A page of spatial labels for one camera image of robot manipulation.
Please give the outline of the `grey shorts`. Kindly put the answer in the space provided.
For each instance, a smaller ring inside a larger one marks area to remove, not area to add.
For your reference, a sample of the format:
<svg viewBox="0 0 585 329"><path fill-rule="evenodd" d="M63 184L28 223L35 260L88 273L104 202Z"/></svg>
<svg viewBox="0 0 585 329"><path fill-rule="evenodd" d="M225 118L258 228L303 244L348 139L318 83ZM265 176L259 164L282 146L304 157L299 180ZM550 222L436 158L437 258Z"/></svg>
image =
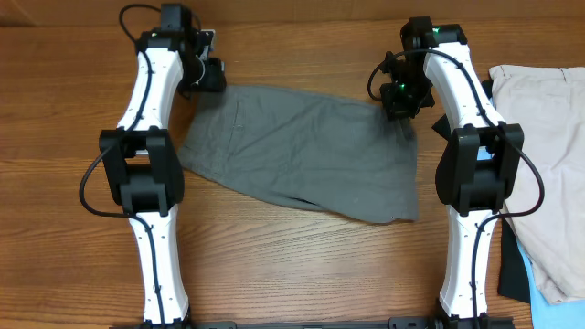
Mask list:
<svg viewBox="0 0 585 329"><path fill-rule="evenodd" d="M419 217L410 121L302 90L230 86L200 95L181 165L271 204L383 224Z"/></svg>

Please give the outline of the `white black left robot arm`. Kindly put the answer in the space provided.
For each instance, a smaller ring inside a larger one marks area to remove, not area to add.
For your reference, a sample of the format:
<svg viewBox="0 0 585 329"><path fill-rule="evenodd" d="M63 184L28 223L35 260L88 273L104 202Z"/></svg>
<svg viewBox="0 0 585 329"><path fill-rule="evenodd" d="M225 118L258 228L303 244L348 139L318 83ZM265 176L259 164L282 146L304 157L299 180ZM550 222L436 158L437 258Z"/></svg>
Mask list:
<svg viewBox="0 0 585 329"><path fill-rule="evenodd" d="M136 238L144 283L143 328L189 328L176 242L183 169L168 131L176 94L222 92L225 65L210 57L216 33L187 6L162 4L160 25L132 40L138 70L129 105L99 139L113 201Z"/></svg>

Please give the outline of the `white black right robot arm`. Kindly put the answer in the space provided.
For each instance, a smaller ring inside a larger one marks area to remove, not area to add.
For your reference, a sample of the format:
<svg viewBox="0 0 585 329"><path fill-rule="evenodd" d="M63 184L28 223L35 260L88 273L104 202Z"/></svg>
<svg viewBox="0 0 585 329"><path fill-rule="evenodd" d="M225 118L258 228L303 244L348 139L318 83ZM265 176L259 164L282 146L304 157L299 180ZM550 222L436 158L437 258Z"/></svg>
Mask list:
<svg viewBox="0 0 585 329"><path fill-rule="evenodd" d="M410 119L441 102L445 114L433 126L447 141L435 187L449 216L446 275L430 328L510 328L510 319L487 315L485 279L494 216L511 195L524 141L507 124L477 77L468 41L457 24L436 26L412 17L400 30L403 51L387 53L380 86L389 120Z"/></svg>

